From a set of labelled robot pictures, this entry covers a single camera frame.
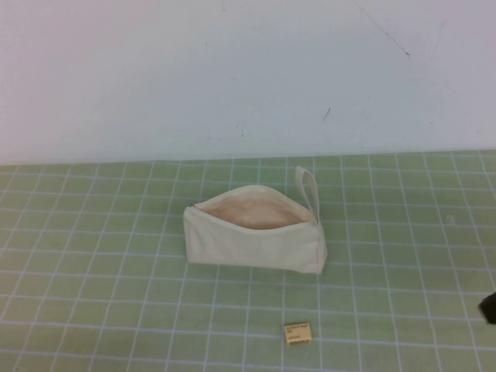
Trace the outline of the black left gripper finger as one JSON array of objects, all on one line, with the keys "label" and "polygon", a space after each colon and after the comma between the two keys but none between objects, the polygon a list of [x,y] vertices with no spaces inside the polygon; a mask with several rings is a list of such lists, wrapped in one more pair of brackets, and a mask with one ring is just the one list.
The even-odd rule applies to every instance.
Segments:
[{"label": "black left gripper finger", "polygon": [[496,292],[485,297],[477,307],[487,324],[496,324]]}]

